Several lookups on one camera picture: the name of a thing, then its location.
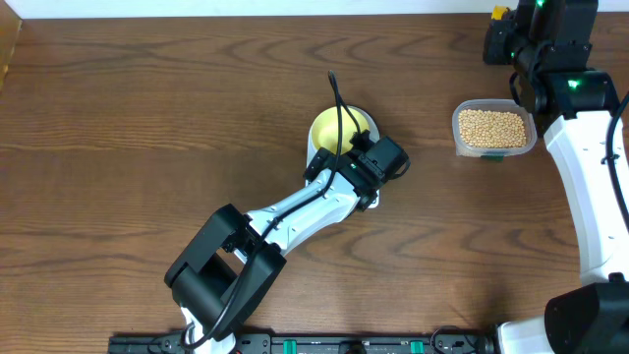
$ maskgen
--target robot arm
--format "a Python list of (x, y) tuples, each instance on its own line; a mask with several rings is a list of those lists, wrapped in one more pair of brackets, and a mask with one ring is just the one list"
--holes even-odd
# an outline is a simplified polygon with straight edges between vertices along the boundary
[[(604, 141), (610, 120), (608, 111), (580, 112), (576, 119), (571, 120), (559, 117), (543, 136), (546, 148), (559, 169), (577, 231), (581, 282), (584, 286), (598, 289), (602, 293), (600, 297), (606, 296), (609, 290), (604, 286), (611, 288), (612, 293), (622, 295), (626, 291), (625, 284), (603, 284), (613, 280), (610, 279), (611, 274), (629, 274), (629, 234), (611, 188), (607, 166), (601, 163), (605, 156)], [(629, 167), (622, 143), (622, 122), (618, 123), (613, 139), (614, 151), (619, 155), (615, 163), (618, 178), (624, 182), (629, 179)], [(621, 186), (627, 191), (626, 184), (621, 183)], [(579, 320), (589, 305), (598, 306), (600, 297), (581, 295), (585, 293), (582, 289), (574, 292), (576, 300), (569, 298), (573, 293), (551, 300), (544, 316), (501, 325), (497, 331), (501, 353), (572, 353), (573, 345), (579, 340), (584, 341), (582, 338), (585, 343), (577, 345), (580, 350), (589, 346), (603, 347), (601, 343), (613, 342), (614, 336), (618, 336), (615, 341), (619, 344), (610, 345), (607, 349), (611, 351), (605, 353), (615, 353), (612, 350), (623, 352), (626, 347), (620, 338), (626, 336), (626, 329), (622, 329), (623, 321), (629, 316), (626, 309), (624, 313), (622, 308), (601, 311), (597, 315), (600, 321), (597, 325), (604, 328), (604, 333), (587, 338), (584, 332), (588, 328)], [(562, 304), (565, 309), (557, 311)], [(608, 316), (612, 316), (611, 321), (605, 319)], [(574, 326), (580, 326), (582, 331), (574, 331)], [(554, 332), (561, 334), (561, 343), (557, 344), (556, 340), (554, 343), (554, 348), (559, 348), (557, 351), (553, 351), (549, 341)], [(571, 336), (572, 340), (563, 339), (567, 336)]]
[[(196, 354), (230, 352), (232, 333), (256, 309), (286, 264), (284, 256), (323, 227), (367, 209), (378, 190), (399, 177), (396, 171), (409, 163), (406, 152), (389, 138), (374, 143), (369, 136), (369, 131), (356, 135), (354, 147), (338, 161), (321, 148), (304, 174), (308, 186), (277, 204), (245, 214), (222, 207), (170, 267), (164, 280), (188, 324), (182, 342), (201, 343)], [(216, 253), (219, 249), (248, 266), (237, 275)], [(240, 291), (235, 290), (239, 278)], [(230, 296), (233, 305), (221, 321)], [(213, 326), (211, 339), (201, 340)]]
[(606, 159), (610, 114), (621, 109), (611, 77), (587, 66), (597, 8), (597, 0), (520, 0), (487, 31), (485, 62), (513, 64), (513, 98), (533, 114), (559, 169), (584, 285), (551, 299), (543, 316), (502, 324), (494, 343), (501, 354), (625, 353), (629, 347), (629, 234), (605, 164), (614, 163), (625, 192), (629, 170), (619, 127), (613, 131), (618, 158)]
[[(559, 117), (546, 131), (546, 148), (561, 175), (579, 241), (581, 283), (609, 281), (629, 275), (629, 233), (611, 188), (605, 156), (608, 111), (579, 112), (576, 119)], [(614, 152), (623, 195), (629, 195), (629, 168), (622, 142), (622, 122), (614, 132)]]

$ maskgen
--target yellow label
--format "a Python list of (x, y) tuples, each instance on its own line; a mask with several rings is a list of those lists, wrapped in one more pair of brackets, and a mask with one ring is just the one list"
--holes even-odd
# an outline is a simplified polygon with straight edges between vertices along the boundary
[(493, 8), (493, 12), (491, 13), (492, 20), (502, 20), (502, 16), (508, 13), (511, 9), (506, 6), (497, 6)]

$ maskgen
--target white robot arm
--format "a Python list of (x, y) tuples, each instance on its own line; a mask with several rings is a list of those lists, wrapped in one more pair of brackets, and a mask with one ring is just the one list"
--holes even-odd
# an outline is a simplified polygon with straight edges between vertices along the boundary
[[(581, 258), (584, 286), (609, 281), (614, 273), (629, 274), (629, 234), (611, 187), (605, 157), (605, 140), (611, 116), (608, 111), (577, 113), (576, 119), (559, 117), (544, 134), (566, 190)], [(622, 142), (622, 122), (614, 132), (616, 169), (623, 194), (628, 195), (629, 167)], [(502, 354), (552, 354), (544, 316), (502, 324), (498, 328)]]
[[(257, 234), (261, 235), (273, 218), (315, 195), (325, 186), (330, 175), (331, 171), (325, 169), (306, 188), (285, 200), (260, 210), (247, 212), (247, 216), (251, 219), (249, 225)], [(345, 177), (336, 174), (325, 195), (284, 218), (268, 234), (266, 242), (277, 245), (281, 250), (281, 255), (285, 256), (310, 236), (317, 233), (318, 230), (348, 217), (356, 209), (359, 202), (359, 197), (354, 192), (354, 189), (354, 186)], [(240, 250), (235, 250), (234, 254), (243, 264), (247, 261), (247, 257)], [(203, 325), (187, 308), (182, 308), (182, 312), (186, 324), (194, 324), (189, 331), (189, 342), (199, 341), (203, 337)], [(210, 339), (195, 349), (195, 354), (228, 354), (232, 351), (235, 344), (234, 334), (231, 333), (220, 341)]]

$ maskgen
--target clear plastic container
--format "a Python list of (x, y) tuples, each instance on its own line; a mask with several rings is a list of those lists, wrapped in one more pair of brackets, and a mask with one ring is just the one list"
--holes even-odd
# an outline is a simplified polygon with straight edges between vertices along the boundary
[[(471, 147), (467, 145), (461, 137), (459, 129), (459, 113), (466, 109), (488, 110), (493, 112), (516, 113), (522, 118), (524, 123), (524, 134), (527, 143), (523, 147), (489, 148)], [(528, 152), (538, 140), (538, 133), (535, 130), (533, 116), (526, 109), (517, 105), (511, 99), (474, 99), (461, 103), (452, 115), (452, 131), (454, 133), (454, 143), (456, 143), (456, 154), (460, 156), (482, 157), (482, 156), (512, 156)]]

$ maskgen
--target green light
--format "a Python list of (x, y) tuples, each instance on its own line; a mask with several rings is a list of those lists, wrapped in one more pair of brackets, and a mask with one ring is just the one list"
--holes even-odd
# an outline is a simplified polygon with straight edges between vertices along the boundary
[(568, 80), (568, 86), (571, 89), (576, 89), (579, 85), (581, 84), (580, 81), (576, 81), (576, 80)]

